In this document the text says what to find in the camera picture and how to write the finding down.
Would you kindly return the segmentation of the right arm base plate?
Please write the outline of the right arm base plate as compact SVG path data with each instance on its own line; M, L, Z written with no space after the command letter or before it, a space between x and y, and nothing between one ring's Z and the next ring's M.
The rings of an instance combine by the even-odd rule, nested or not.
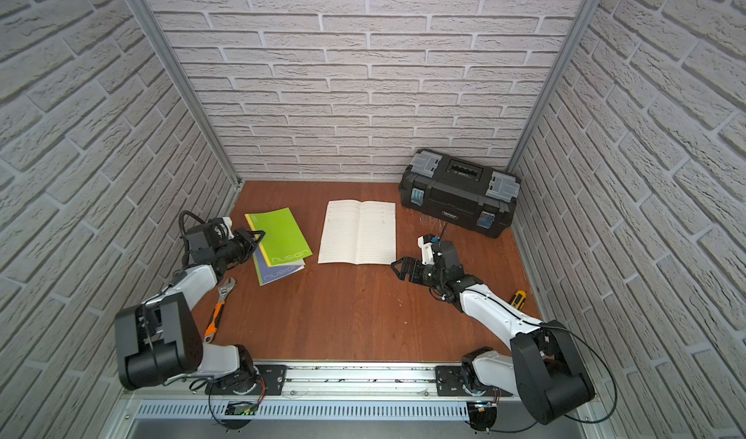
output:
M462 373L461 365L436 365L434 374L439 397L493 398L497 395L516 398L514 373L508 368L483 368L482 381L476 374Z

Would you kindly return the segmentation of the purple nusign notebook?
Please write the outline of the purple nusign notebook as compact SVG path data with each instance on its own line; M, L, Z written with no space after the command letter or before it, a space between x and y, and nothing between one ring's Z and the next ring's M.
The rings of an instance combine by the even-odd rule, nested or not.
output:
M253 262L256 266L256 275L260 286L279 281L305 268L304 260L297 260L285 265L269 266L260 251L254 253Z

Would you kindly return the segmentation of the lined notebook green cover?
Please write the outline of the lined notebook green cover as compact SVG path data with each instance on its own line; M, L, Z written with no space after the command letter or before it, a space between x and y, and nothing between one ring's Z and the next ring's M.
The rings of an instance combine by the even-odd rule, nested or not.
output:
M245 218L252 231L264 232L260 250L269 267L291 265L312 256L313 252L291 209L250 213Z

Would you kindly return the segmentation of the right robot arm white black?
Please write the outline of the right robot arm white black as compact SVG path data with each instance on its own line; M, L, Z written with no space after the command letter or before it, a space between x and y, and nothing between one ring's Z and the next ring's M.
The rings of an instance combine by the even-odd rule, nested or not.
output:
M594 399L593 381L565 326L528 316L465 273L453 242L425 235L418 246L420 258L390 264L396 277L427 287L510 349L509 355L488 348L465 355L462 376L468 390L499 388L514 394L542 425Z

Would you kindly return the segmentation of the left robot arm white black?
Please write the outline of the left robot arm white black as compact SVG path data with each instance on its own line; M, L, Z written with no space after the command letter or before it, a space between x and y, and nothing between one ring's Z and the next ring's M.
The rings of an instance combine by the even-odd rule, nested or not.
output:
M235 286L225 275L254 255L265 233L235 229L228 217L207 220L190 211L177 221L181 269L158 294L116 314L120 383L138 390L192 379L246 394L260 376L248 350L213 340Z

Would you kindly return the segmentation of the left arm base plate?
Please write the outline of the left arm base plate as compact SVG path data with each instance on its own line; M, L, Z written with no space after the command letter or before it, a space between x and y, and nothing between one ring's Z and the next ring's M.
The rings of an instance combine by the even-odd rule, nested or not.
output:
M240 371L219 381L209 383L207 394L279 396L282 393L289 367L286 364L260 363L252 373Z

